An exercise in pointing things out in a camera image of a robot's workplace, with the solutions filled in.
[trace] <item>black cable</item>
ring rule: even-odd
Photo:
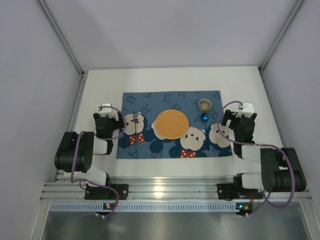
[[[81,182],[82,182],[82,181],[79,182],[79,187],[80,187],[81,189],[83,189],[83,190],[86,191],[86,189],[81,186]]]

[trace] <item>spoon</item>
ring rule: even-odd
[[[205,139],[206,139],[207,148],[208,148],[208,150],[210,150],[209,142],[208,142],[208,139],[207,139],[207,122],[209,120],[208,114],[202,113],[201,120],[204,123],[204,127],[205,127]]]

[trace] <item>wall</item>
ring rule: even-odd
[[[265,69],[285,141],[297,149],[320,213],[320,1],[307,0]]]
[[[0,2],[0,232],[25,240],[79,74],[35,0]]]
[[[46,0],[85,70],[259,66],[296,0]]]

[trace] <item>cartoon placemat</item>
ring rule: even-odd
[[[198,108],[201,99],[212,102],[212,108],[207,113],[207,131]],[[169,109],[181,111],[189,122],[185,135],[176,140],[164,138],[155,127],[157,116]],[[122,112],[127,126],[118,141],[116,157],[168,159],[230,156],[230,143],[219,134],[216,124],[221,109],[220,91],[125,92],[122,97]],[[134,112],[138,113],[136,124]],[[228,135],[227,127],[222,126],[221,130]]]

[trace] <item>round woven plate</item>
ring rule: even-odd
[[[185,135],[189,127],[187,116],[181,111],[170,109],[161,112],[155,120],[155,129],[162,137],[170,140]]]

